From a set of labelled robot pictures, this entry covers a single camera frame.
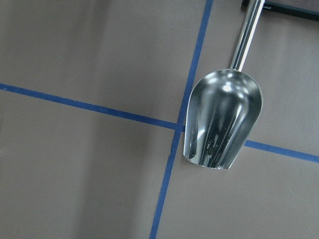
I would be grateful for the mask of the steel scoop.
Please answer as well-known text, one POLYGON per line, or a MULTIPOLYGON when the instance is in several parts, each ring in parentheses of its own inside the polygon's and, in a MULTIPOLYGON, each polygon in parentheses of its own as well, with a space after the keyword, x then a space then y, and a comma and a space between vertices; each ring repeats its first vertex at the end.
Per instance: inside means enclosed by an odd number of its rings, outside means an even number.
POLYGON ((242 70, 264 3, 249 1, 229 67, 206 75, 191 91, 183 155, 193 164, 229 169, 261 113, 261 89, 242 70))

